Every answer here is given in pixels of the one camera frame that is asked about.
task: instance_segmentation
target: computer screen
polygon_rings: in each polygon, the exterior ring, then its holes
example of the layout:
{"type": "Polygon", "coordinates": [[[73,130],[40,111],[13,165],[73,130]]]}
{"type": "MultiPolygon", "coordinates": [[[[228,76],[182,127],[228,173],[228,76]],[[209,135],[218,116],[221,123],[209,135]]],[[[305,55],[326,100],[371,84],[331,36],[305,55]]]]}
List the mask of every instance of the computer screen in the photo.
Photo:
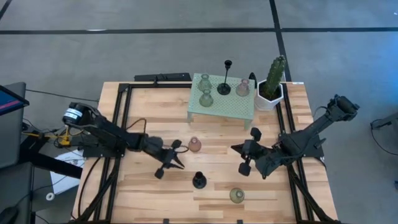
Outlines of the computer screen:
{"type": "Polygon", "coordinates": [[[7,88],[0,86],[0,115],[18,110],[29,105],[29,102],[7,88]]]}

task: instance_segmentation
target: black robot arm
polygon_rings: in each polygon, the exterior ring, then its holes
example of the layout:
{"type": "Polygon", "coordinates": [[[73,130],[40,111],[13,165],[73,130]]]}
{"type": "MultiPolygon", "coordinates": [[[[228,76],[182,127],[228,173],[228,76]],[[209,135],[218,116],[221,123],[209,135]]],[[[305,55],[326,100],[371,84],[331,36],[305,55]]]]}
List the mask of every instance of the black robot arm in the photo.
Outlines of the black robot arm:
{"type": "Polygon", "coordinates": [[[129,133],[114,123],[108,121],[94,107],[84,103],[70,103],[63,115],[62,121],[73,128],[84,130],[94,136],[98,145],[106,151],[115,152],[128,149],[134,152],[144,151],[154,159],[160,161],[162,166],[155,173],[158,179],[163,176],[163,169],[183,169],[184,165],[177,157],[175,151],[181,145],[181,141],[175,140],[170,148],[164,148],[160,137],[149,137],[144,133],[129,133]]]}
{"type": "Polygon", "coordinates": [[[359,106],[350,102],[345,96],[335,95],[328,103],[323,116],[304,130],[281,135],[279,141],[271,148],[257,143],[261,138],[261,132],[257,128],[252,128],[253,139],[245,140],[244,144],[231,146],[245,160],[239,166],[239,173],[249,175],[251,170],[249,163],[254,159],[257,170],[265,179],[279,166],[289,165],[304,154],[318,150],[326,140],[318,140],[318,134],[334,122],[352,120],[358,109],[359,106]]]}

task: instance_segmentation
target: black candle holder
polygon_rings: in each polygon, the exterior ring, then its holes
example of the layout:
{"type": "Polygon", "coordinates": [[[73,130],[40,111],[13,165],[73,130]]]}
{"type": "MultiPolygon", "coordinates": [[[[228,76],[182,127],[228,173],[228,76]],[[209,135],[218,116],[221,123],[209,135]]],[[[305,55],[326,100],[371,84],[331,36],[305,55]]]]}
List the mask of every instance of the black candle holder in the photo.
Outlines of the black candle holder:
{"type": "Polygon", "coordinates": [[[228,95],[231,92],[231,87],[227,84],[226,82],[226,77],[228,76],[228,70],[229,68],[231,68],[232,65],[232,61],[230,60],[226,60],[224,62],[225,64],[225,79],[224,79],[224,83],[220,83],[217,87],[217,91],[219,94],[221,95],[228,95]]]}

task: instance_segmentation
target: potted plant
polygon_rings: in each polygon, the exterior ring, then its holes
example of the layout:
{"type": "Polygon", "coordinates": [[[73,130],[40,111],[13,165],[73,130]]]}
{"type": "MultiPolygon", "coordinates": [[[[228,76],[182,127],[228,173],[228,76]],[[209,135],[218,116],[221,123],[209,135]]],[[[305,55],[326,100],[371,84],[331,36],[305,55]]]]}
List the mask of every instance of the potted plant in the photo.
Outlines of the potted plant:
{"type": "Polygon", "coordinates": [[[284,97],[280,79],[285,70],[286,59],[277,57],[269,69],[266,80],[257,84],[257,95],[254,104],[258,110],[272,110],[284,97]]]}

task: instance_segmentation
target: table leg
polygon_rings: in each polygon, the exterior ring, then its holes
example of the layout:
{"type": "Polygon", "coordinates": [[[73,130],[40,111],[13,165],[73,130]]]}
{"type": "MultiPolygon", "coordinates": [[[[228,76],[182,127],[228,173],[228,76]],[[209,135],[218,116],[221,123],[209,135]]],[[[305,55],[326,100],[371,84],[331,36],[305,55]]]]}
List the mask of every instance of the table leg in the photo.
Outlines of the table leg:
{"type": "Polygon", "coordinates": [[[188,112],[188,123],[191,123],[192,121],[192,113],[188,112]]]}
{"type": "Polygon", "coordinates": [[[248,120],[248,119],[245,119],[245,120],[244,120],[244,129],[245,129],[245,130],[247,130],[247,129],[250,128],[251,122],[252,122],[252,120],[248,120]]]}

